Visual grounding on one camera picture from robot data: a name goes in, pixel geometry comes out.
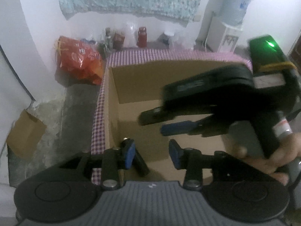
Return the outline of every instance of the label sticker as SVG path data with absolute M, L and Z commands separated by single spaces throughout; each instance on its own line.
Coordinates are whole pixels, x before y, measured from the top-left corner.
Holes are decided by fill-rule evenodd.
M 257 89 L 285 85 L 285 80 L 281 73 L 257 76 L 253 78 L 253 81 Z
M 177 91 L 178 92 L 186 91 L 195 87 L 201 87 L 204 84 L 205 82 L 203 80 L 196 80 L 193 82 L 186 83 L 184 85 L 177 86 Z

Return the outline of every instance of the hand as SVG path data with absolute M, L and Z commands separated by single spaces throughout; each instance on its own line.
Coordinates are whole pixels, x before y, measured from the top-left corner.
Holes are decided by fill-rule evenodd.
M 301 133 L 292 133 L 285 137 L 280 142 L 280 147 L 269 159 L 248 157 L 246 148 L 235 144 L 230 136 L 227 135 L 223 139 L 224 143 L 228 146 L 227 151 L 231 155 L 243 160 L 263 173 L 269 174 L 284 185 L 288 183 L 289 177 L 285 173 L 275 173 L 276 169 L 301 156 Z
M 280 142 L 280 147 L 269 158 L 269 164 L 282 167 L 301 156 L 301 133 L 292 133 Z
M 271 163 L 269 159 L 248 157 L 247 149 L 243 146 L 234 145 L 232 148 L 231 155 L 241 159 L 242 161 L 256 168 L 257 170 L 260 170 L 265 174 L 269 174 L 271 177 L 278 180 L 283 185 L 287 185 L 289 181 L 289 177 L 287 174 L 275 172 L 278 167 Z

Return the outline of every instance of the metal screw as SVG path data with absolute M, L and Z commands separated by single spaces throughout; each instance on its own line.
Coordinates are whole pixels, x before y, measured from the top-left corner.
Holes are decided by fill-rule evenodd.
M 198 188 L 201 186 L 201 182 L 198 180 L 188 180 L 185 185 L 189 188 Z
M 107 188 L 114 188 L 117 186 L 117 181 L 113 180 L 113 179 L 108 179 L 103 181 L 103 186 L 107 187 Z

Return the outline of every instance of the yellow strap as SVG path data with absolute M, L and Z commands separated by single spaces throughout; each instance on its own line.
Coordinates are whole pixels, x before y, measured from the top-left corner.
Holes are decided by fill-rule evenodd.
M 294 65 L 290 61 L 261 65 L 259 68 L 259 71 L 260 72 L 269 72 L 269 71 L 283 70 L 283 69 L 295 69 L 298 71 L 298 68 L 296 67 L 296 65 Z

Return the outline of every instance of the small cardboard box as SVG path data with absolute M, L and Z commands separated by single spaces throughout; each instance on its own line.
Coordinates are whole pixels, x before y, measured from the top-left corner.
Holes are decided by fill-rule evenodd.
M 46 125 L 42 121 L 23 110 L 6 143 L 16 156 L 30 160 L 45 130 Z
M 184 170 L 176 170 L 169 157 L 168 144 L 175 139 L 182 148 L 196 148 L 203 154 L 213 155 L 216 150 L 225 150 L 220 136 L 176 135 L 163 137 L 162 123 L 140 126 L 137 122 L 141 112 L 161 105 L 161 88 L 166 84 L 221 67 L 240 62 L 217 62 L 199 60 L 156 61 L 142 65 L 109 68 L 106 71 L 104 125 L 106 149 L 119 147 L 123 138 L 135 140 L 136 148 L 146 161 L 151 172 L 140 178 L 134 168 L 124 172 L 125 180 L 178 180 L 183 181 Z M 169 123 L 192 120 L 203 116 L 181 116 Z M 204 171 L 204 178 L 211 176 Z

